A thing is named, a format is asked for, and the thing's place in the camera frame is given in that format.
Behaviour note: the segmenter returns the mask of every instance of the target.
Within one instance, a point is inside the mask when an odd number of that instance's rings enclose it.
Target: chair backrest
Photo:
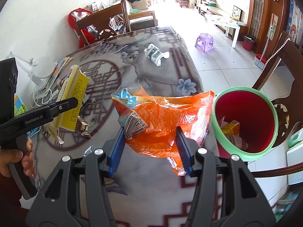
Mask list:
[[[277,105],[276,110],[279,120],[278,137],[273,147],[280,145],[287,139],[297,122],[303,122],[303,56],[292,41],[289,40],[286,42],[287,38],[289,38],[288,33],[285,31],[282,32],[274,52],[280,49],[283,44],[285,46],[268,62],[253,86],[257,90],[263,87],[277,66],[279,58],[285,62],[294,77],[290,95],[286,98],[278,98],[272,101],[273,105]],[[281,104],[287,108],[287,112],[283,111]]]
[[[82,33],[82,29],[90,25],[94,25],[97,28],[97,40],[106,39],[110,36],[116,36],[117,33],[110,27],[109,21],[111,17],[123,14],[124,26],[126,32],[131,32],[130,22],[126,10],[125,0],[121,0],[121,3],[107,7],[101,11],[93,13],[79,21],[74,21],[78,35],[81,37],[85,46],[89,43]]]

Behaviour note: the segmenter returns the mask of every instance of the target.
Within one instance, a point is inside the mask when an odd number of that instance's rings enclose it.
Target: human hand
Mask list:
[[[17,163],[21,161],[24,174],[30,178],[34,178],[36,176],[36,169],[34,166],[34,154],[32,149],[33,142],[30,138],[27,138],[26,141],[25,155],[23,155],[20,150],[0,148],[0,173],[4,177],[12,177],[7,164],[10,162]]]

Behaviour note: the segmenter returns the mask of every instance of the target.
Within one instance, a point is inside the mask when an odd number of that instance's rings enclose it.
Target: black handle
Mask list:
[[[26,154],[27,135],[23,134],[10,142],[9,148],[18,149]],[[9,163],[9,171],[21,191],[25,200],[31,199],[37,194],[37,189],[34,186],[34,179],[29,178],[23,172],[21,161],[18,163]]]

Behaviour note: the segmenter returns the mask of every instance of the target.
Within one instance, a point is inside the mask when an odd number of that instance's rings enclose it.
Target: tiled floor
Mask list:
[[[236,48],[231,48],[232,40],[226,38],[222,30],[215,27],[211,30],[215,49],[205,54],[195,48],[199,33],[209,29],[204,17],[194,9],[180,8],[174,3],[161,3],[153,6],[159,26],[172,26],[184,39],[189,54],[200,74],[204,90],[212,90],[216,94],[234,86],[252,87],[260,76],[261,69],[254,64],[254,53],[246,51],[242,42],[238,41]],[[266,82],[261,92],[270,100],[284,97],[291,90],[293,77],[285,66],[279,66]],[[251,171],[270,170],[287,166],[284,144],[273,148],[259,160],[250,162]],[[259,178],[262,188],[270,205],[286,192],[287,176]]]

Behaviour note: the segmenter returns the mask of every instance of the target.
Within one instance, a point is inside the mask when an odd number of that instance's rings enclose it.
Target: dining chair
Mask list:
[[[278,52],[270,58],[260,77],[252,87],[257,90],[260,90],[263,87],[267,79],[276,69],[280,61],[279,59],[284,61],[294,77],[290,95],[288,97],[278,98],[272,101],[276,108],[279,121],[278,136],[273,147],[282,144],[288,138],[295,125],[298,122],[303,122],[303,56],[296,48],[295,44],[290,40],[289,34],[285,31],[282,32],[279,38],[274,52],[276,51]],[[287,111],[284,111],[281,105],[284,105]],[[303,162],[280,169],[254,172],[253,175],[255,177],[282,176],[302,170]]]
[[[113,16],[120,14],[123,14],[126,32],[131,32],[125,0],[121,0],[121,3],[102,9],[101,11],[86,16],[79,21],[74,21],[77,34],[83,40],[84,45],[88,46],[89,43],[81,30],[90,25],[93,25],[95,28],[97,28],[97,41],[109,38],[110,36],[116,36],[117,33],[113,30],[113,28],[110,27],[109,21]]]

